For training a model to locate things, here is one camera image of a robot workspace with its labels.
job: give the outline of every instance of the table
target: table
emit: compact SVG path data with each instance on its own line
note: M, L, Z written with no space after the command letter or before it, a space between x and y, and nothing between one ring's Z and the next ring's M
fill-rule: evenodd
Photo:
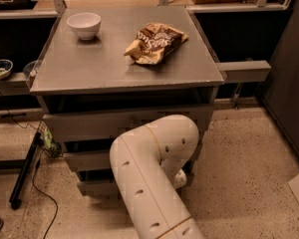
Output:
M67 19L79 12L102 17L96 39L81 41ZM124 131L170 114L208 129L217 89L224 80L208 52L193 14L183 6L66 9L49 44L31 95L59 142L83 194L115 190L108 150ZM134 64L123 55L149 22L185 32L188 41L155 66ZM191 173L202 143L184 168Z

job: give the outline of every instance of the concrete floor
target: concrete floor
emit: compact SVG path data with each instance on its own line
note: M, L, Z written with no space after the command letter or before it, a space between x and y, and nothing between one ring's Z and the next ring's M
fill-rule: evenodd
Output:
M16 121L38 126L40 118L36 113ZM34 133L30 126L0 119L0 159L24 158ZM0 171L0 239L44 238L54 217L54 202L32 185L40 152L18 210L9 203L18 175ZM82 196L77 175L63 158L45 153L41 158L35 184L58 203L46 238L138 238L121 199ZM299 174L299 160L264 108L216 110L194 173L181 198L206 238L299 239L299 204L288 186Z

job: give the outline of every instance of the snack bag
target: snack bag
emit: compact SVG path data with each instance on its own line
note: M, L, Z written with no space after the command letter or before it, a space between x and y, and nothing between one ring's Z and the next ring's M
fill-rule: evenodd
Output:
M130 55L138 64L156 65L187 39L185 33L166 24L148 23L138 31L124 56Z

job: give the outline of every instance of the bowl of food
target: bowl of food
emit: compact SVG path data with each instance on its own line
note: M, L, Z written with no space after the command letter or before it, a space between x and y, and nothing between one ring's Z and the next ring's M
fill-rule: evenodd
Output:
M10 60L0 60L0 80L10 76L12 67L13 63Z
M95 13L78 13L69 17L67 24L80 39L91 40L99 33L101 17Z

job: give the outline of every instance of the white robotic arm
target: white robotic arm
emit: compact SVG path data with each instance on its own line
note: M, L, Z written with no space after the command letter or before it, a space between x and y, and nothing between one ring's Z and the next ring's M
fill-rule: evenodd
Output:
M125 132L112 144L111 167L141 239L203 238L175 191L198 137L191 119L168 116Z

